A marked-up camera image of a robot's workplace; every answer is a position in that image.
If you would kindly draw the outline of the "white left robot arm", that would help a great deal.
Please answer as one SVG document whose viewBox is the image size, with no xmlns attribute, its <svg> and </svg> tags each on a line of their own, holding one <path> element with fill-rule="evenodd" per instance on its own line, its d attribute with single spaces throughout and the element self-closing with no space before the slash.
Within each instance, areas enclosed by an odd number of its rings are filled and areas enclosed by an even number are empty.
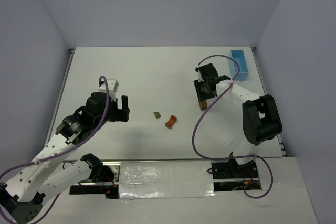
<svg viewBox="0 0 336 224">
<path fill-rule="evenodd" d="M 114 171 L 93 154 L 85 154 L 66 169 L 54 171 L 79 146 L 107 122 L 127 122 L 130 109 L 128 97 L 117 99 L 104 92 L 94 92 L 86 105 L 63 119 L 55 134 L 31 166 L 1 183 L 1 206 L 16 223 L 29 223 L 52 198 L 83 180 L 112 182 Z"/>
</svg>

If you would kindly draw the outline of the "light wood rectangular block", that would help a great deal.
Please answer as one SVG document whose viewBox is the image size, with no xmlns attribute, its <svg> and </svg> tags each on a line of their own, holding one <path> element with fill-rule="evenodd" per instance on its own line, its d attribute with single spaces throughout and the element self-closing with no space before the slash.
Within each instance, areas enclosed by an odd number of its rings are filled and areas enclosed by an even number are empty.
<svg viewBox="0 0 336 224">
<path fill-rule="evenodd" d="M 208 107 L 207 101 L 206 100 L 199 101 L 199 107 L 201 111 L 205 111 Z"/>
</svg>

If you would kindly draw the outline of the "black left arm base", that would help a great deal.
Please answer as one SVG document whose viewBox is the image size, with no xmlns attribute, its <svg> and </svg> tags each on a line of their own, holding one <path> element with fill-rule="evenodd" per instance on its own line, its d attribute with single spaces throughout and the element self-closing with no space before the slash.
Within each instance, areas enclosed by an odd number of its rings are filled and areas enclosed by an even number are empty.
<svg viewBox="0 0 336 224">
<path fill-rule="evenodd" d="M 86 180 L 72 185 L 70 195 L 101 195 L 106 199 L 119 199 L 120 163 L 103 162 L 103 168 Z"/>
</svg>

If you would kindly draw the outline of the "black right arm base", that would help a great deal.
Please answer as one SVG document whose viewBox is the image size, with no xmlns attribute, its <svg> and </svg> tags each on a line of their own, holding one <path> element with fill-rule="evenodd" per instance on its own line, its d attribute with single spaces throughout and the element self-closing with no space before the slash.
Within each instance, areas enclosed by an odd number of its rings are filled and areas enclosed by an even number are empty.
<svg viewBox="0 0 336 224">
<path fill-rule="evenodd" d="M 238 165 L 235 160 L 211 163 L 207 170 L 212 175 L 214 191 L 243 190 L 245 185 L 255 182 L 247 190 L 260 190 L 259 174 L 255 161 Z"/>
</svg>

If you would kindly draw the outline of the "orange wood arch block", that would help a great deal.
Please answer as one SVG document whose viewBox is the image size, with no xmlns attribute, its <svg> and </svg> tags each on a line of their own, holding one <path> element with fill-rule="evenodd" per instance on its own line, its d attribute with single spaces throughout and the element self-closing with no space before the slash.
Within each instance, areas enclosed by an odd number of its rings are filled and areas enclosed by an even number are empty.
<svg viewBox="0 0 336 224">
<path fill-rule="evenodd" d="M 168 129 L 171 129 L 173 125 L 176 123 L 176 121 L 177 121 L 177 117 L 174 115 L 171 115 L 169 120 L 165 123 L 165 127 Z"/>
</svg>

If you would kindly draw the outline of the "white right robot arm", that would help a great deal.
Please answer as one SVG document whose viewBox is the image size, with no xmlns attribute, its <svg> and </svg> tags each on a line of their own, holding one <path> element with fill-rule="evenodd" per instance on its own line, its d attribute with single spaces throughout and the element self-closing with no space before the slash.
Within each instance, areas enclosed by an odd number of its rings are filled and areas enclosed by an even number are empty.
<svg viewBox="0 0 336 224">
<path fill-rule="evenodd" d="M 260 145 L 282 132 L 275 99 L 269 94 L 255 94 L 235 84 L 234 78 L 220 76 L 211 63 L 197 66 L 195 71 L 198 79 L 194 81 L 194 87 L 200 110 L 203 112 L 195 127 L 199 126 L 203 117 L 220 98 L 225 98 L 242 111 L 244 138 L 226 158 L 226 167 L 218 170 L 212 168 L 211 173 L 215 177 L 219 174 L 234 176 L 246 169 L 251 170 Z"/>
</svg>

